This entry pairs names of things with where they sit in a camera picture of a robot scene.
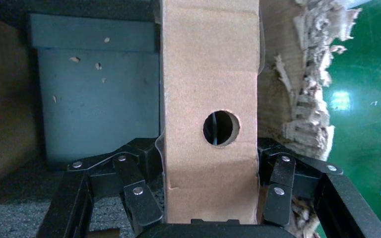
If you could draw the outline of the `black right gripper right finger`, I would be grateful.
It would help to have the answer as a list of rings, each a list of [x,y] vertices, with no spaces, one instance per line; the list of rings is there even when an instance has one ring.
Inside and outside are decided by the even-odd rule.
[[[260,184],[268,187],[266,224],[290,223],[293,197],[307,199],[328,238],[381,238],[381,221],[335,164],[298,155],[272,138],[258,138]]]

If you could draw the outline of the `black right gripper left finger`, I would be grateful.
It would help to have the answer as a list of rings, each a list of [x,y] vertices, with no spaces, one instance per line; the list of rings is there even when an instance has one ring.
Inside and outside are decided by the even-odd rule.
[[[136,235],[159,224],[149,182],[162,172],[156,138],[135,138],[114,152],[68,164],[39,227],[39,238],[86,238],[97,199],[119,195]]]

